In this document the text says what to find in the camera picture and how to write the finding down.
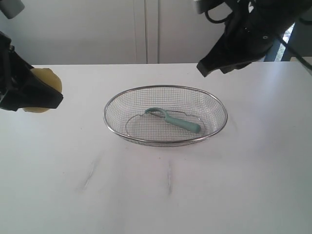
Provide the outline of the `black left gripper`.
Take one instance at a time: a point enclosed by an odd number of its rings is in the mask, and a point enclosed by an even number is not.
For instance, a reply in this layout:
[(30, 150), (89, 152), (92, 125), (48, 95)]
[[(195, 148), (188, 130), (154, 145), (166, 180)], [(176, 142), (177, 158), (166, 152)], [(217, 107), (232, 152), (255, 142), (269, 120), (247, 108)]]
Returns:
[[(33, 66), (17, 54), (11, 42), (0, 32), (0, 107), (8, 111), (25, 107), (56, 109), (63, 95), (35, 78)], [(12, 83), (25, 84), (13, 87)]]

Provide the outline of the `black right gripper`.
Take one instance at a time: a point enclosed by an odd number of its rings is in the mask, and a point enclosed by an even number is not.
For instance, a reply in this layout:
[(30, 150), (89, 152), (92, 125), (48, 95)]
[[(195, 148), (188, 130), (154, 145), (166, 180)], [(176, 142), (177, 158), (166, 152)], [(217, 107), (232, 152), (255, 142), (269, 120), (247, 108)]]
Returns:
[(208, 76), (215, 70), (226, 74), (252, 62), (274, 61), (279, 39), (293, 24), (291, 0), (228, 0), (233, 16), (211, 51), (198, 64)]

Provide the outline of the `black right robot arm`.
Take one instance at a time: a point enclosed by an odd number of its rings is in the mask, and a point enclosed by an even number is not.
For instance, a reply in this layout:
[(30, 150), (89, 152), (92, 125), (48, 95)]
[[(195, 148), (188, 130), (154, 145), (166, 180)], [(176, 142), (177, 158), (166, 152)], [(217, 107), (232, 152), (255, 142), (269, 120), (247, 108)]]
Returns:
[(310, 0), (196, 0), (198, 14), (224, 33), (197, 64), (206, 77), (215, 70), (226, 74), (263, 58), (274, 41), (312, 6)]

